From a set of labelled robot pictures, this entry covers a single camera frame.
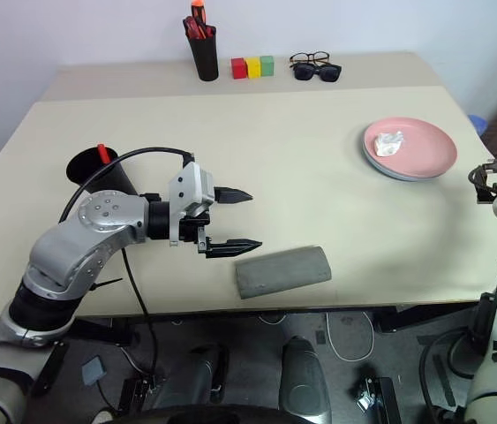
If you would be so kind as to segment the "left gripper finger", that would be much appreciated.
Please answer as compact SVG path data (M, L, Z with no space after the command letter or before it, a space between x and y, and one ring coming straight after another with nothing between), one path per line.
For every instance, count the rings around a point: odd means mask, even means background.
M253 199L249 193L236 188L216 186L214 191L215 201L220 204L237 204Z
M206 257L208 259L236 257L261 246L261 242L248 238L228 239L224 243L213 243L207 238Z

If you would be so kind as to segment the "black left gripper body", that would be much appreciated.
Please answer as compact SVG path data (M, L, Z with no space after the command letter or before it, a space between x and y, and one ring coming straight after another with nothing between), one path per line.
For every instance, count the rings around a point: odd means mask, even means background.
M197 245L198 253L211 258L213 247L205 227L210 224L209 209L215 203L215 190L212 186L202 188L199 193L187 198L179 221L179 239Z

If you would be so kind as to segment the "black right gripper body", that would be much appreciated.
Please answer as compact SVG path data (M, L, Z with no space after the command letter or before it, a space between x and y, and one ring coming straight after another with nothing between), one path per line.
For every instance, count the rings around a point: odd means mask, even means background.
M479 165L472 172L477 203L492 203L497 198L497 159Z

